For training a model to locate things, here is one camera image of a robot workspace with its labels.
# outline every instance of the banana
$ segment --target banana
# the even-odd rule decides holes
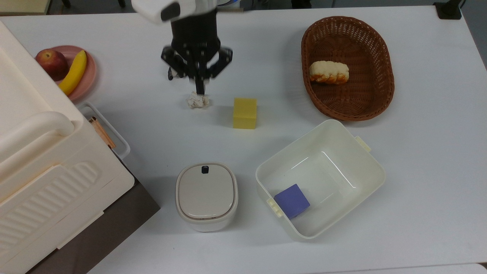
[[[64,80],[59,83],[59,88],[64,92],[64,94],[69,95],[76,86],[78,86],[81,77],[85,73],[86,69],[86,52],[84,50],[76,54],[73,64],[69,68],[69,72],[64,78]]]

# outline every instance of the apple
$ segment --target apple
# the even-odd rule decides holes
[[[69,66],[62,53],[53,49],[43,49],[36,55],[36,61],[54,80],[63,80],[69,72]]]

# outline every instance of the brown woven basket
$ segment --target brown woven basket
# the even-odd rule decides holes
[[[347,64],[348,82],[343,85],[310,82],[310,65],[322,60]],[[311,101],[331,118],[368,120],[391,103],[394,76],[389,51],[379,33],[363,21],[334,16],[315,22],[304,33],[301,61]]]

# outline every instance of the purple cube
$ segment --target purple cube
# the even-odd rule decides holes
[[[297,184],[274,196],[274,200],[289,219],[298,216],[309,207],[308,200]]]

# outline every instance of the yellow sponge block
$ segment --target yellow sponge block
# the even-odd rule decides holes
[[[255,129],[257,99],[235,98],[233,101],[233,128]]]

